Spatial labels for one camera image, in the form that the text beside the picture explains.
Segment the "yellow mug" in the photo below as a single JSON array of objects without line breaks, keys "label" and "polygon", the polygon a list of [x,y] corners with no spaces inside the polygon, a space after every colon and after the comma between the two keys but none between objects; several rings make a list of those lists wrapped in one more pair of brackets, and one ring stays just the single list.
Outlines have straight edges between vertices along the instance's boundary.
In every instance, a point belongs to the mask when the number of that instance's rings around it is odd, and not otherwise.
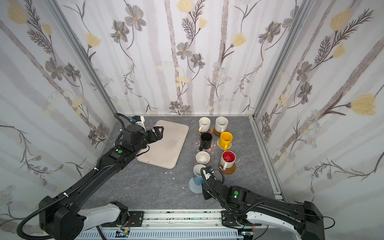
[{"label": "yellow mug", "polygon": [[233,135],[229,132],[223,132],[219,139],[220,139],[220,146],[224,149],[223,151],[227,151],[228,146],[233,141]]}]

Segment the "grey blue round coaster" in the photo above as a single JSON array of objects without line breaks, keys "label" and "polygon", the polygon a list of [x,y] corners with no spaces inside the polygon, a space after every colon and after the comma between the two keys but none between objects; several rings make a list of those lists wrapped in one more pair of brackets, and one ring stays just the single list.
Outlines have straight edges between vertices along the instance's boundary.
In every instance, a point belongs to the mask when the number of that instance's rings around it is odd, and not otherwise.
[{"label": "grey blue round coaster", "polygon": [[201,194],[202,193],[202,185],[196,185],[194,182],[194,178],[191,178],[189,181],[189,188],[194,194]]}]

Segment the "brown round wooden coaster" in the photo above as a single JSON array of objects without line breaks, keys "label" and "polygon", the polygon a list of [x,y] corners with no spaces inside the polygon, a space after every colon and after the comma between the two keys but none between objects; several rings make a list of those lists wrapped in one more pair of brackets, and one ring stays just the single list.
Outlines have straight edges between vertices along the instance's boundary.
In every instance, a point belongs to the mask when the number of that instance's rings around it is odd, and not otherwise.
[{"label": "brown round wooden coaster", "polygon": [[218,137],[221,136],[221,134],[223,133],[223,131],[217,131],[215,128],[214,128],[214,134]]}]

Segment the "black mug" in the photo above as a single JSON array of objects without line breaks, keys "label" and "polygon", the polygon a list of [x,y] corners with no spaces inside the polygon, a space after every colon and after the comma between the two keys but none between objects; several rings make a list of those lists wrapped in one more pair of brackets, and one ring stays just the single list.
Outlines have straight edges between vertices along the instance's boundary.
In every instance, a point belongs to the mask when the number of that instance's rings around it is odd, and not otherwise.
[{"label": "black mug", "polygon": [[211,148],[213,136],[210,133],[201,134],[201,143],[199,146],[199,151],[208,150]]}]

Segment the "white woven rope coaster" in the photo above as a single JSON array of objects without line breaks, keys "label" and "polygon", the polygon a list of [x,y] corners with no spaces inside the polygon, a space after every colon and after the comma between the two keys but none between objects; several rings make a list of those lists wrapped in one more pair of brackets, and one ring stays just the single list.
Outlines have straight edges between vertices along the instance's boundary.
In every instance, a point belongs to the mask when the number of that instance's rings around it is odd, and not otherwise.
[{"label": "white woven rope coaster", "polygon": [[[217,139],[217,146],[218,146],[221,150],[224,150],[224,149],[220,146],[220,139]],[[232,143],[228,146],[227,150],[229,150],[231,147],[232,147]]]}]

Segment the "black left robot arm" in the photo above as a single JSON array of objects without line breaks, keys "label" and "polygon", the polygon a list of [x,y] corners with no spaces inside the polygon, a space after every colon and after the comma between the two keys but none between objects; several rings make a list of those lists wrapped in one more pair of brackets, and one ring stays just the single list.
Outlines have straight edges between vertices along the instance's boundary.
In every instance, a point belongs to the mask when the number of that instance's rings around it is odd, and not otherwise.
[{"label": "black left robot arm", "polygon": [[[107,180],[142,155],[143,149],[161,140],[163,132],[164,127],[157,126],[148,131],[136,124],[124,128],[120,134],[123,139],[99,158],[94,169],[56,197],[41,200],[38,210],[19,223],[17,235],[25,240],[74,240],[81,232],[99,225],[126,225],[132,219],[128,207],[117,201],[84,212],[81,208]],[[46,236],[24,232],[23,227],[36,216]]]}]

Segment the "beige rectangular tray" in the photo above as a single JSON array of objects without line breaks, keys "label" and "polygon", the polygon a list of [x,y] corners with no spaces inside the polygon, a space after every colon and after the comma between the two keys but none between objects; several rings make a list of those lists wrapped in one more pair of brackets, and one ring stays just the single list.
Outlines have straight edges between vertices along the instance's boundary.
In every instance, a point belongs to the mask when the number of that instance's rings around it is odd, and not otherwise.
[{"label": "beige rectangular tray", "polygon": [[150,144],[150,150],[137,157],[137,160],[141,163],[173,169],[180,156],[189,127],[164,120],[157,121],[155,126],[164,127],[163,138]]}]

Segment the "pink cherry blossom coaster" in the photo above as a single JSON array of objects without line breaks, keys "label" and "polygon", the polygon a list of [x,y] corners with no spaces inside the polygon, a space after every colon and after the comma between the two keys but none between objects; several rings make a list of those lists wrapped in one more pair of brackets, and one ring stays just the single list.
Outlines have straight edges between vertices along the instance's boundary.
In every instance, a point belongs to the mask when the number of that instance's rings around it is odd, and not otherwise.
[{"label": "pink cherry blossom coaster", "polygon": [[206,147],[208,146],[208,143],[207,141],[203,141],[203,148],[200,150],[200,146],[201,146],[201,141],[196,141],[195,142],[195,148],[197,149],[198,152],[207,152],[210,156],[213,156],[215,154],[215,149],[217,148],[217,145],[213,142],[210,142],[211,143],[211,146],[209,149],[207,149]]}]

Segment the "red interior white mug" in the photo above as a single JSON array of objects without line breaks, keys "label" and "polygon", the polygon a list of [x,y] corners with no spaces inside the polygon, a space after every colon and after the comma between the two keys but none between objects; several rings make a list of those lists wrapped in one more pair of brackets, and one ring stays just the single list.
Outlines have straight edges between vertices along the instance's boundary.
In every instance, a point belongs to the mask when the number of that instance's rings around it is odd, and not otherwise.
[{"label": "red interior white mug", "polygon": [[224,151],[221,156],[220,166],[225,171],[233,167],[236,161],[236,155],[232,151]]}]

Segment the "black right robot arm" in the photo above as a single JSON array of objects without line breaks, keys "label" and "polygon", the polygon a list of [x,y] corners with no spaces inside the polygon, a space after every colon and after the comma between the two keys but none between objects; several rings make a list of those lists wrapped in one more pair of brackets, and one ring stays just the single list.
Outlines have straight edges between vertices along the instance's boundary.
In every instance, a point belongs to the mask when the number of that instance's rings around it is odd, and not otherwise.
[{"label": "black right robot arm", "polygon": [[325,216],[314,203],[289,204],[264,197],[239,186],[228,187],[217,180],[214,172],[204,167],[200,170],[205,200],[213,198],[241,223],[267,225],[285,229],[302,240],[324,240]]}]

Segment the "cream mug front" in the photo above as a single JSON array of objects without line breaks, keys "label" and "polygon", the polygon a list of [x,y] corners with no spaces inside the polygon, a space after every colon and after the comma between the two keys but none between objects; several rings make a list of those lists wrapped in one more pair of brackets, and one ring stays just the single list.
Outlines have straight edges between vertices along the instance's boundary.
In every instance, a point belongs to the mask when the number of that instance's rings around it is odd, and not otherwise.
[{"label": "cream mug front", "polygon": [[202,117],[199,119],[199,131],[206,133],[211,126],[211,120],[207,117]]}]

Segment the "brown paw print coaster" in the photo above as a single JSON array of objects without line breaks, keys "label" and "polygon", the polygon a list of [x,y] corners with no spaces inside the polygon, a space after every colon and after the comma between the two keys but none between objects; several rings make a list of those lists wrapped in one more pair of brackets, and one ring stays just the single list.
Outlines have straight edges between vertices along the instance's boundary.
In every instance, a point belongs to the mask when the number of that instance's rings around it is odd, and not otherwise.
[{"label": "brown paw print coaster", "polygon": [[[197,132],[198,132],[198,135],[199,135],[199,136],[201,136],[201,135],[203,134],[203,132],[200,132],[200,131],[199,131],[199,128],[197,128]],[[207,133],[213,134],[213,133],[214,133],[214,129],[209,128],[209,130],[207,131]]]}]

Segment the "glossy amber round coaster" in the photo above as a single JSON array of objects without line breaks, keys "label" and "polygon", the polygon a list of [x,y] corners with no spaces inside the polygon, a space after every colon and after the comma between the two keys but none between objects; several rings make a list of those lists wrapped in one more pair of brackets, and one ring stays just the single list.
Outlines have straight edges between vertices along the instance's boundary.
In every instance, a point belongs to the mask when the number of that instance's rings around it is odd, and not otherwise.
[{"label": "glossy amber round coaster", "polygon": [[226,168],[225,170],[223,169],[223,167],[221,166],[221,164],[218,164],[219,166],[219,170],[225,174],[225,175],[231,175],[235,172],[237,166],[236,164],[233,164],[231,168]]}]

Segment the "light blue mug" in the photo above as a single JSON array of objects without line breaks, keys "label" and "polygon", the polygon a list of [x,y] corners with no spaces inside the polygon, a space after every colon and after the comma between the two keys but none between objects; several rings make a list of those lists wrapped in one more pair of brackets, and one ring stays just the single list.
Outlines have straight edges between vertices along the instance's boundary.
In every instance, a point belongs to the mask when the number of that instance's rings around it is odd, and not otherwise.
[{"label": "light blue mug", "polygon": [[197,186],[201,185],[204,182],[202,174],[201,174],[201,169],[203,169],[205,167],[206,166],[203,164],[197,164],[193,168],[193,174],[194,174],[193,181],[194,181],[194,184]]}]

